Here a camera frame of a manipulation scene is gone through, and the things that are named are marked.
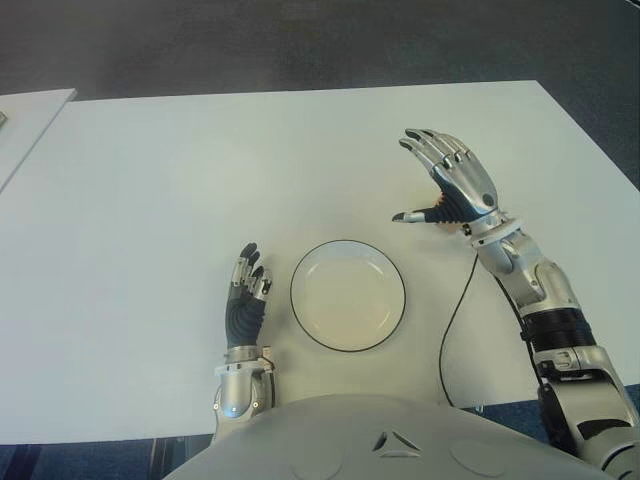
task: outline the metal arm segment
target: metal arm segment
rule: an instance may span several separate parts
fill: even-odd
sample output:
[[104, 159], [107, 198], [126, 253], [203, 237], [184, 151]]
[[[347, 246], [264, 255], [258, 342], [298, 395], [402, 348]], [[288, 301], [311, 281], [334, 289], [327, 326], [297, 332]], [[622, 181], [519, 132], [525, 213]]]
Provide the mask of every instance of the metal arm segment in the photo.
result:
[[638, 474], [638, 413], [562, 269], [499, 210], [466, 224], [483, 266], [504, 285], [533, 346], [551, 443], [611, 473]]

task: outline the robotic arm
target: robotic arm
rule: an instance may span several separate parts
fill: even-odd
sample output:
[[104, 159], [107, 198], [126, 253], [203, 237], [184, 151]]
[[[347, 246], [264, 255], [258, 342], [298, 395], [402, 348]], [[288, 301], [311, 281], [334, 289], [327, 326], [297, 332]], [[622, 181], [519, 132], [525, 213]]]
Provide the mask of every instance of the robotic arm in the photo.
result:
[[427, 168], [442, 194], [433, 208], [396, 222], [460, 223], [483, 266], [515, 304], [522, 340], [533, 347], [538, 399], [552, 445], [615, 478], [640, 471], [638, 412], [591, 333], [569, 280], [498, 207], [491, 178], [460, 140], [406, 130], [400, 145]]
[[225, 318], [226, 363], [216, 369], [220, 377], [213, 404], [216, 440], [275, 403], [271, 349], [256, 345], [273, 282], [269, 270], [253, 268], [260, 257], [257, 248], [255, 243], [244, 247], [231, 275]]

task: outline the robot finger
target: robot finger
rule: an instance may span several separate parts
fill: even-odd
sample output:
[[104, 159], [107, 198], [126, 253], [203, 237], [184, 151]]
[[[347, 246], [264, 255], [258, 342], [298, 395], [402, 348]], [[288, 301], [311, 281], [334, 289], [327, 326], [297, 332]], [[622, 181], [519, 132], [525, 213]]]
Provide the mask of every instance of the robot finger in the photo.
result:
[[260, 267], [257, 270], [260, 269], [262, 269], [262, 271], [260, 272], [260, 275], [256, 276], [256, 283], [252, 293], [256, 300], [261, 300], [266, 303], [267, 298], [269, 297], [269, 291], [273, 285], [273, 277], [271, 276], [271, 271], [269, 269], [263, 269]]
[[449, 145], [438, 140], [438, 132], [433, 130], [417, 130], [408, 128], [404, 131], [406, 135], [417, 140], [430, 158], [434, 159], [434, 163], [444, 163], [447, 168], [451, 167], [450, 159], [453, 157], [455, 150]]
[[429, 171], [429, 174], [431, 174], [435, 164], [440, 161], [439, 159], [435, 159], [435, 158], [432, 159], [425, 152], [422, 144], [420, 144], [420, 142], [418, 142], [417, 140], [414, 140], [413, 138], [401, 138], [400, 146], [406, 148], [411, 153], [413, 153], [415, 157], [418, 160], [420, 160], [420, 163], [422, 163], [425, 166], [425, 168]]
[[233, 267], [233, 273], [231, 274], [229, 298], [240, 297], [246, 277], [251, 273], [251, 268], [249, 267], [249, 259], [252, 257], [257, 248], [258, 246], [255, 243], [249, 243], [240, 252], [240, 256], [236, 260], [235, 266]]
[[247, 285], [249, 287], [249, 281], [251, 279], [251, 272], [253, 270], [253, 266], [260, 258], [260, 252], [257, 250], [251, 254], [251, 256], [247, 259], [247, 264], [244, 267], [244, 271], [242, 272], [241, 283]]
[[424, 223], [426, 220], [424, 218], [424, 213], [421, 211], [417, 211], [396, 213], [391, 218], [391, 221], [400, 223]]
[[253, 291], [256, 285], [256, 280], [258, 279], [258, 277], [262, 275], [263, 271], [264, 271], [264, 268], [258, 267], [255, 269], [253, 274], [249, 278], [247, 278], [247, 290], [251, 295], [253, 295]]

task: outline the silver fingertip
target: silver fingertip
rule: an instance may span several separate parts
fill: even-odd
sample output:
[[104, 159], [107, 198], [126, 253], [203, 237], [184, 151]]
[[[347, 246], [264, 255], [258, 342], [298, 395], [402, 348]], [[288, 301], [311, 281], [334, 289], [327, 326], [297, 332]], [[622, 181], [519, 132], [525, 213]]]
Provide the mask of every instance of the silver fingertip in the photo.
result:
[[422, 212], [401, 212], [396, 213], [391, 219], [392, 222], [399, 223], [418, 223], [424, 222], [424, 213]]
[[404, 214], [404, 219], [403, 221], [405, 223], [418, 223], [418, 222], [424, 222], [424, 213], [422, 212], [411, 212], [411, 213], [405, 213]]

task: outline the plate rim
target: plate rim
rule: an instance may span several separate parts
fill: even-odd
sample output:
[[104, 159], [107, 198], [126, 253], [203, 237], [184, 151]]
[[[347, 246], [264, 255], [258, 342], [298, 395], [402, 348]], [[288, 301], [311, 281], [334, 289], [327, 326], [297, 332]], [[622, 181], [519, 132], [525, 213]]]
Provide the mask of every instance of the plate rim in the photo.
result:
[[[311, 252], [313, 252], [314, 250], [317, 250], [320, 247], [324, 247], [325, 245], [328, 245], [329, 243], [336, 243], [336, 242], [353, 242], [353, 243], [360, 243], [362, 245], [366, 245], [369, 248], [373, 248], [375, 251], [377, 251], [378, 253], [380, 253], [384, 258], [386, 258], [387, 260], [389, 260], [389, 262], [391, 263], [391, 265], [393, 266], [393, 268], [395, 269], [396, 273], [398, 274], [398, 278], [400, 278], [400, 284], [402, 285], [402, 311], [400, 312], [400, 318], [398, 318], [397, 323], [395, 324], [395, 326], [393, 327], [393, 329], [379, 342], [374, 343], [373, 345], [370, 345], [368, 347], [365, 348], [359, 348], [359, 349], [355, 349], [355, 350], [345, 350], [342, 348], [336, 348], [336, 347], [331, 347], [325, 343], [322, 343], [320, 340], [318, 340], [317, 338], [315, 338], [313, 335], [311, 335], [306, 328], [304, 328], [304, 326], [302, 325], [302, 323], [300, 322], [300, 319], [298, 318], [298, 314], [296, 313], [296, 307], [293, 305], [293, 280], [296, 278], [296, 273], [298, 272], [298, 268], [300, 267], [300, 264], [304, 261], [305, 258], [307, 258]], [[296, 264], [296, 268], [293, 269], [293, 274], [291, 275], [291, 281], [289, 282], [289, 303], [291, 304], [291, 310], [293, 310], [293, 316], [296, 319], [296, 322], [298, 323], [298, 325], [300, 326], [300, 328], [302, 329], [302, 331], [309, 337], [311, 338], [311, 340], [313, 340], [314, 342], [322, 345], [325, 348], [328, 348], [329, 350], [333, 350], [334, 352], [343, 352], [343, 353], [358, 353], [358, 352], [365, 352], [367, 350], [371, 350], [372, 348], [377, 347], [378, 345], [380, 345], [381, 343], [385, 342], [387, 339], [389, 339], [389, 337], [391, 337], [391, 335], [394, 334], [394, 332], [398, 329], [398, 327], [400, 326], [400, 324], [402, 323], [402, 320], [404, 319], [404, 312], [405, 309], [407, 307], [407, 288], [404, 284], [404, 279], [402, 278], [402, 274], [400, 273], [400, 270], [398, 270], [398, 267], [396, 266], [396, 264], [394, 263], [393, 260], [391, 260], [391, 258], [389, 258], [389, 256], [384, 253], [382, 250], [380, 250], [379, 248], [374, 247], [373, 245], [367, 243], [367, 242], [362, 242], [360, 240], [353, 240], [352, 238], [339, 238], [339, 239], [335, 239], [335, 240], [329, 240], [327, 242], [323, 242], [319, 245], [316, 245], [315, 247], [313, 247], [312, 249], [308, 250], [298, 261], [298, 263]]]

